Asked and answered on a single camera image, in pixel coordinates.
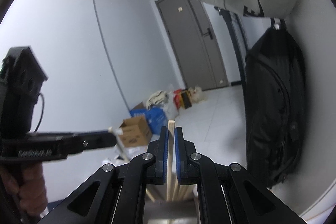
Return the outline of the person's left hand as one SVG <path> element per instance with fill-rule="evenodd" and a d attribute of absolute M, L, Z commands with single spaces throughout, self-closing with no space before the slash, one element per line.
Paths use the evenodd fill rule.
<path fill-rule="evenodd" d="M 9 194 L 20 197 L 19 205 L 29 216 L 39 217 L 47 207 L 47 190 L 43 176 L 42 163 L 36 163 L 23 168 L 23 184 L 1 166 L 1 178 Z"/>

